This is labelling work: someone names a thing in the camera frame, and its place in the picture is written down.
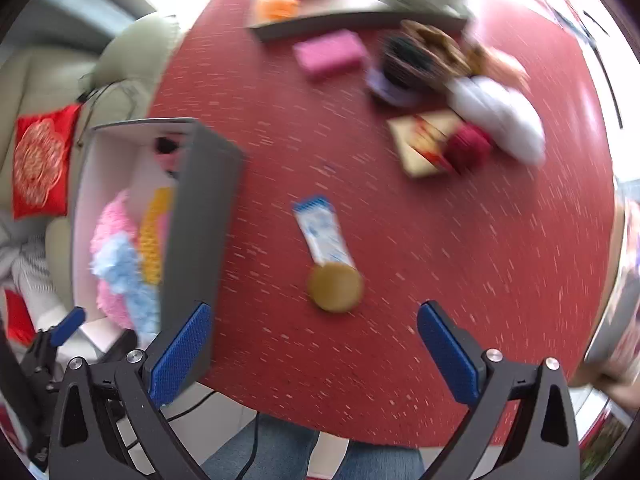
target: person's leg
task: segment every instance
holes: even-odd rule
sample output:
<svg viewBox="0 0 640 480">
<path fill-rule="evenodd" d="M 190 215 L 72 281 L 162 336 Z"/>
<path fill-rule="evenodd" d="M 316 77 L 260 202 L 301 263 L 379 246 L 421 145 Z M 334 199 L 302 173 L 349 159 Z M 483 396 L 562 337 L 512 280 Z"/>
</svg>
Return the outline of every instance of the person's leg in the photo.
<svg viewBox="0 0 640 480">
<path fill-rule="evenodd" d="M 211 480 L 234 480 L 254 446 L 255 419 L 202 464 Z M 260 414 L 258 448 L 244 480 L 304 480 L 319 433 Z"/>
<path fill-rule="evenodd" d="M 351 440 L 334 480 L 418 480 L 423 473 L 417 449 Z"/>
</svg>

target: speckled red tabletop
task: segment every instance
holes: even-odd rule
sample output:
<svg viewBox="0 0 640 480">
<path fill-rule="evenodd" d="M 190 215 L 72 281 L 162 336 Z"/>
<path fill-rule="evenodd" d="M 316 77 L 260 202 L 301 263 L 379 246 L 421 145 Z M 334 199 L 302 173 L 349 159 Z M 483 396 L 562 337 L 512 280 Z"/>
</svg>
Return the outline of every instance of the speckled red tabletop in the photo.
<svg viewBox="0 0 640 480">
<path fill-rule="evenodd" d="M 247 154 L 202 382 L 261 412 L 373 443 L 441 446 L 461 420 L 415 330 L 439 300 L 485 347 L 560 359 L 587 343 L 607 263 L 612 169 L 580 47 L 513 0 L 479 0 L 477 37 L 517 56 L 546 131 L 546 163 L 494 154 L 472 176 L 411 180 L 362 74 L 311 85 L 243 24 L 250 0 L 212 0 L 162 81 L 152 116 L 193 116 Z M 379 32 L 361 34 L 375 52 Z M 438 108 L 434 96 L 424 109 Z M 324 194 L 366 280 L 362 304 L 312 306 L 292 203 Z M 496 439 L 504 437 L 503 424 Z"/>
</svg>

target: blue gripper pad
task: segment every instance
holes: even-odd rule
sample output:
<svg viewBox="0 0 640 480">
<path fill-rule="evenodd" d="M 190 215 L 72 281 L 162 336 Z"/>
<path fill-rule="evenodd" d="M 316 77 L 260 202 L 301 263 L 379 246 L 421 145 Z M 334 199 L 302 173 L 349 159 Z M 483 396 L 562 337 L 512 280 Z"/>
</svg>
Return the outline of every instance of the blue gripper pad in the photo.
<svg viewBox="0 0 640 480">
<path fill-rule="evenodd" d="M 480 391 L 478 370 L 471 359 L 430 302 L 420 306 L 417 321 L 422 341 L 446 381 L 453 398 L 460 404 L 474 406 L 478 402 Z"/>
<path fill-rule="evenodd" d="M 84 308 L 79 306 L 74 307 L 74 309 L 66 315 L 65 319 L 50 329 L 51 339 L 49 342 L 51 346 L 55 348 L 62 346 L 66 340 L 80 328 L 80 325 L 84 323 L 85 319 Z"/>
<path fill-rule="evenodd" d="M 149 397 L 157 408 L 178 396 L 191 364 L 209 338 L 211 323 L 211 307 L 201 303 L 151 371 Z"/>
</svg>

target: pink sponge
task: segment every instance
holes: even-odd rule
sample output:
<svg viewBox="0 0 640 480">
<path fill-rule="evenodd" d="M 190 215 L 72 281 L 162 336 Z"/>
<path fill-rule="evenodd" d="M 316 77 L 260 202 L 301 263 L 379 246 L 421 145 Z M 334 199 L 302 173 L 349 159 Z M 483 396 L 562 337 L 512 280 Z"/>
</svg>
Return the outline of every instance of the pink sponge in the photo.
<svg viewBox="0 0 640 480">
<path fill-rule="evenodd" d="M 293 46 L 296 61 L 311 79 L 326 77 L 362 65 L 367 49 L 350 30 L 339 30 Z"/>
</svg>

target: white cloth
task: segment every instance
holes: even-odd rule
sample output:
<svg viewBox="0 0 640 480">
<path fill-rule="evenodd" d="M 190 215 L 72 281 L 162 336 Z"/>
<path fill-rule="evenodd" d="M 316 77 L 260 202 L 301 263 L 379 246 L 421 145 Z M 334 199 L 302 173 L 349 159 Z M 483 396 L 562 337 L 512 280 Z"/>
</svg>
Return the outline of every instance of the white cloth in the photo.
<svg viewBox="0 0 640 480">
<path fill-rule="evenodd" d="M 51 283 L 42 237 L 31 237 L 19 246 L 0 248 L 0 282 L 22 296 L 36 330 L 48 330 L 68 314 Z M 0 290 L 0 294 L 4 296 L 4 290 Z M 56 360 L 66 368 L 69 360 L 76 356 L 90 363 L 98 359 L 98 352 L 80 331 L 58 349 Z"/>
<path fill-rule="evenodd" d="M 449 82 L 449 107 L 492 136 L 500 149 L 524 164 L 545 160 L 545 131 L 524 95 L 484 76 Z"/>
</svg>

